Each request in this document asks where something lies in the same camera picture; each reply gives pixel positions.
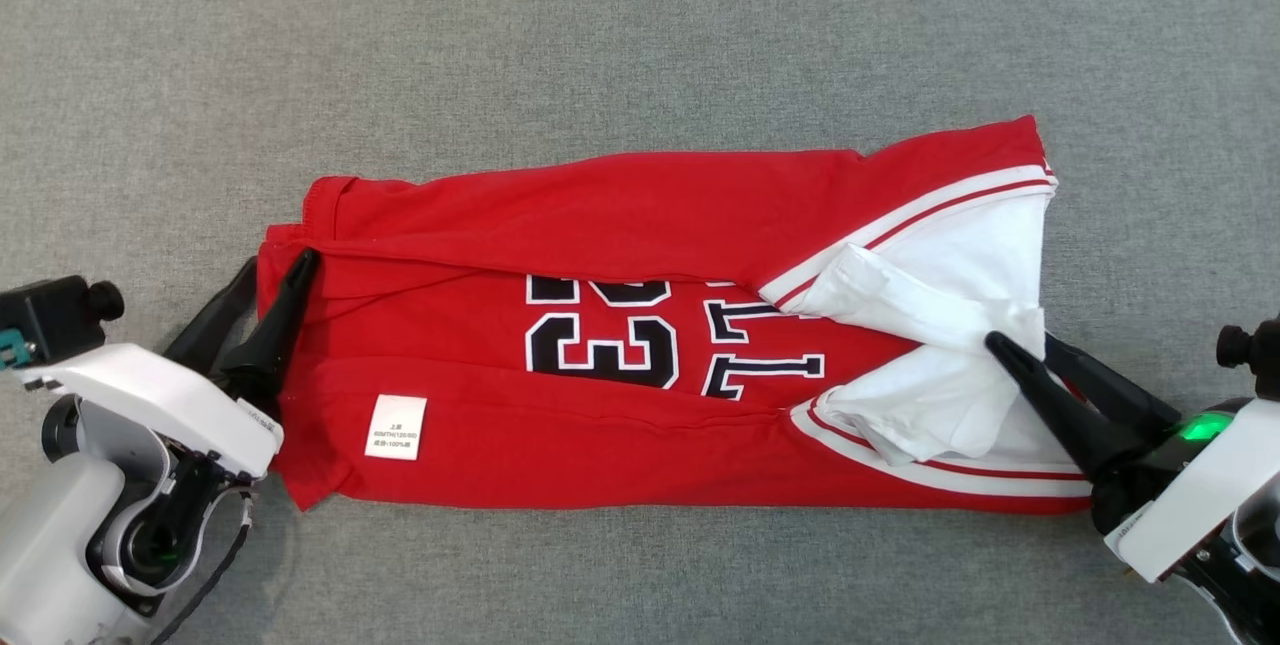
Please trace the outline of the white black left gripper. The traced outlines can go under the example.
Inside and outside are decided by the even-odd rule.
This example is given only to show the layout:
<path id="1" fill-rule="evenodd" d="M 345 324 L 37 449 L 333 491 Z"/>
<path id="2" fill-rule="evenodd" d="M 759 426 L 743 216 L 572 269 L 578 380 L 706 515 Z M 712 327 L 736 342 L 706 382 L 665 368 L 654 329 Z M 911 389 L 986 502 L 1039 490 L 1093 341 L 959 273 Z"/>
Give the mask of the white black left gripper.
<path id="1" fill-rule="evenodd" d="M 283 427 L 271 420 L 282 417 L 279 395 L 319 266 L 316 250 L 294 259 L 257 328 L 225 354 L 221 389 L 202 375 L 212 372 L 227 339 L 253 307 L 256 257 L 187 322 L 164 349 L 165 358 L 133 343 L 108 344 L 58 363 L 29 363 L 18 379 L 81 395 L 188 450 L 218 453 L 233 475 L 260 480 L 284 440 Z"/>

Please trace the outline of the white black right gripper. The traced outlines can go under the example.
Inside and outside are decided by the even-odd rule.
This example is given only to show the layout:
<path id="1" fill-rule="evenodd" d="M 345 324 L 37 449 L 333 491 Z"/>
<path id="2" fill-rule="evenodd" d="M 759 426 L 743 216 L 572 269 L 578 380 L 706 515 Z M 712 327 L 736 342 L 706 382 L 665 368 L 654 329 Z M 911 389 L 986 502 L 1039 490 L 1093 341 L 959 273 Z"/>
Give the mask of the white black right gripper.
<path id="1" fill-rule="evenodd" d="M 1037 357 L 1004 331 L 986 349 L 1091 481 L 1183 413 L 1052 334 Z M 1106 548 L 1147 582 L 1277 582 L 1277 402 L 1216 404 L 1094 486 Z"/>

